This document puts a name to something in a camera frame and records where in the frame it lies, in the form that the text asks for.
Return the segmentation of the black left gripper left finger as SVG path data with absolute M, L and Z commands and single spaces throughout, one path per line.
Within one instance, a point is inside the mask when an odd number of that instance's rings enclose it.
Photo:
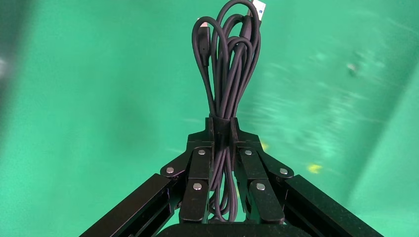
M 153 174 L 96 223 L 83 237 L 184 237 L 165 227 L 179 209 L 180 223 L 208 221 L 211 163 L 214 156 L 213 119 L 204 131 L 188 136 L 186 150 Z

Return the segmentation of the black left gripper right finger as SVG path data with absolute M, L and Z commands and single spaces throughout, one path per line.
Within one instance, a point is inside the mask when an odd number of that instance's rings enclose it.
M 287 165 L 231 120 L 234 171 L 252 237 L 378 237 L 379 232 Z

